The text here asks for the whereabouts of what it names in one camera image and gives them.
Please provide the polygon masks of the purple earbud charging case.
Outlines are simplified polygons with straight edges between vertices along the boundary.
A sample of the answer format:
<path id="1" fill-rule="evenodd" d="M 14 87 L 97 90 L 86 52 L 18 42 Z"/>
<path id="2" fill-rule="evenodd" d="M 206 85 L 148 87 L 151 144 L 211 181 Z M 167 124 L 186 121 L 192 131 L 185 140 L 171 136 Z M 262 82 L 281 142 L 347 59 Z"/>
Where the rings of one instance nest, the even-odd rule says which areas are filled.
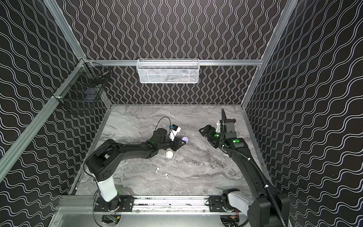
<path id="1" fill-rule="evenodd" d="M 189 139 L 187 137 L 182 137 L 182 140 L 185 141 L 186 143 L 189 142 Z"/>

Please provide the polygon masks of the white earbud charging case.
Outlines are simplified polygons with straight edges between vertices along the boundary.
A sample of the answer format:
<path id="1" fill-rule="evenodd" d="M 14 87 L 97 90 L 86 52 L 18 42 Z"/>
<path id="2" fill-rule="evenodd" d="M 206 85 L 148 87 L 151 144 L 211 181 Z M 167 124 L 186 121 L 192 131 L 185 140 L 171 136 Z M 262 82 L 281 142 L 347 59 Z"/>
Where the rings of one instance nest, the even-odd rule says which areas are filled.
<path id="1" fill-rule="evenodd" d="M 168 159 L 171 159 L 173 156 L 174 156 L 174 152 L 169 150 L 165 153 L 165 156 L 168 158 Z"/>

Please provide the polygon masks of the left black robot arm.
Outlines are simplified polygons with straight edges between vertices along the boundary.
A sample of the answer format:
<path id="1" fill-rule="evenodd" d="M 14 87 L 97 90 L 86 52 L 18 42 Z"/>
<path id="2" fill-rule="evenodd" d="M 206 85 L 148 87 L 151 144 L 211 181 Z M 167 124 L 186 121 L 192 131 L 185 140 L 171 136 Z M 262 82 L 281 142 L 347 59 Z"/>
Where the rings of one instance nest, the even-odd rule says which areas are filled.
<path id="1" fill-rule="evenodd" d="M 159 128 L 153 132 L 149 140 L 139 144 L 122 144 L 109 139 L 90 154 L 86 158 L 85 164 L 90 176 L 94 177 L 100 192 L 99 204 L 103 204 L 107 211 L 118 211 L 122 207 L 120 194 L 113 180 L 113 175 L 122 161 L 150 159 L 160 150 L 170 149 L 176 152 L 189 142 L 187 137 L 177 138 L 171 134 L 171 131 Z"/>

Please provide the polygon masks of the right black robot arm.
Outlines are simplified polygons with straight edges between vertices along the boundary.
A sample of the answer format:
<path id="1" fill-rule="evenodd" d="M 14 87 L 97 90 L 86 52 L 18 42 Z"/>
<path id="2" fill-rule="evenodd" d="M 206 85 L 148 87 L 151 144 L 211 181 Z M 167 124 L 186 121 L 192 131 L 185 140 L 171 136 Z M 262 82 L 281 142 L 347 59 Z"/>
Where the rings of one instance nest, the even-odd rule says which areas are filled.
<path id="1" fill-rule="evenodd" d="M 227 189 L 222 192 L 219 202 L 209 202 L 210 210 L 216 212 L 222 208 L 226 212 L 236 212 L 237 215 L 230 217 L 231 226 L 235 227 L 245 224 L 252 227 L 287 227 L 290 199 L 286 194 L 278 193 L 266 178 L 245 140 L 237 137 L 235 122 L 235 119 L 228 119 L 222 110 L 221 120 L 216 127 L 207 125 L 199 133 L 235 162 L 248 184 L 252 198 L 238 189 Z"/>

